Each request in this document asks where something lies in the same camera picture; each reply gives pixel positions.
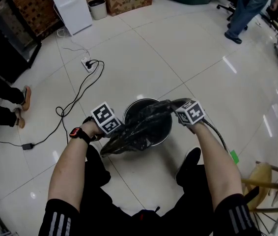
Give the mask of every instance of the green tag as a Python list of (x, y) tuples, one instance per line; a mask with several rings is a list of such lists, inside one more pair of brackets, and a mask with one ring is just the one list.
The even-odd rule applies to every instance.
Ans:
[(232, 156), (232, 158), (233, 158), (233, 160), (234, 160), (234, 163), (235, 163), (235, 164), (238, 164), (239, 159), (238, 159), (238, 156), (237, 156), (235, 150), (232, 150), (232, 151), (231, 151), (231, 156)]

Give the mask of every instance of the smartwatch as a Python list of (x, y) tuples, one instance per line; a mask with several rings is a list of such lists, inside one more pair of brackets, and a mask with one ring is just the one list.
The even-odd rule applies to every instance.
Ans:
[(74, 128), (74, 129), (70, 132), (69, 136), (70, 136), (71, 138), (81, 138), (81, 139), (83, 139), (83, 140), (86, 142), (86, 144), (88, 144), (88, 145), (89, 145), (89, 143), (91, 142), (91, 138), (82, 130), (82, 128)]

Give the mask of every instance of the round trash bin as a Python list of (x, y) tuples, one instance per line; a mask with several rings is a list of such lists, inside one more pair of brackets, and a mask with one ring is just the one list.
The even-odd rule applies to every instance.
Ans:
[(91, 0), (88, 2), (88, 6), (95, 20), (105, 18), (108, 15), (105, 0)]
[[(142, 98), (139, 100), (134, 101), (132, 104), (130, 104), (127, 109), (124, 112), (123, 115), (123, 123), (127, 124), (129, 120), (135, 116), (141, 109), (154, 104), (156, 102), (159, 102), (156, 99), (152, 98)], [(155, 138), (154, 141), (150, 141), (152, 143), (151, 146), (158, 145), (165, 141), (165, 139), (169, 136), (170, 131), (172, 129), (172, 116), (169, 115), (163, 123), (161, 123), (159, 126), (156, 127), (156, 129), (160, 130), (160, 135)]]

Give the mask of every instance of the black shoe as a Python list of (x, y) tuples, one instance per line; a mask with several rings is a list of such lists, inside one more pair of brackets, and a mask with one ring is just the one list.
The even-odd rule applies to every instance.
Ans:
[(228, 35), (226, 32), (224, 33), (224, 36), (232, 41), (234, 41), (236, 44), (241, 44), (242, 43), (242, 40), (240, 38), (234, 38), (234, 37), (231, 37), (230, 35)]
[(189, 181), (192, 176), (192, 172), (197, 166), (201, 155), (201, 149), (199, 147), (193, 148), (188, 152), (182, 166), (176, 175), (176, 182), (178, 185), (183, 186), (186, 181)]

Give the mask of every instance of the white cable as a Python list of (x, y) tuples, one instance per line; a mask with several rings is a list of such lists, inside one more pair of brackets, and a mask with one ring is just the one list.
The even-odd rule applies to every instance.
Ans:
[[(58, 12), (57, 12), (56, 9), (55, 9), (55, 4), (53, 5), (53, 8), (54, 8), (55, 12), (57, 13), (57, 15), (59, 16), (59, 18), (62, 20), (61, 16), (58, 14)], [(75, 51), (80, 51), (80, 50), (84, 50), (85, 53), (88, 53), (89, 58), (91, 58), (90, 52), (89, 52), (86, 48), (84, 48), (82, 45), (80, 45), (80, 44), (74, 42), (74, 41), (72, 40), (72, 38), (70, 38), (71, 42), (74, 43), (74, 44), (76, 44), (76, 45), (78, 45), (78, 46), (80, 46), (81, 48), (76, 49), (76, 50), (73, 50), (73, 49), (71, 49), (71, 48), (63, 47), (63, 46), (62, 46), (65, 37), (70, 36), (69, 31), (68, 31), (68, 34), (65, 34), (65, 31), (68, 31), (68, 29), (67, 29), (66, 26), (64, 26), (63, 28), (60, 28), (60, 29), (57, 30), (57, 36), (58, 36), (58, 37), (62, 37), (61, 48), (62, 48), (62, 49), (67, 49), (67, 50), (70, 50), (70, 51), (73, 51), (73, 52), (75, 52)]]

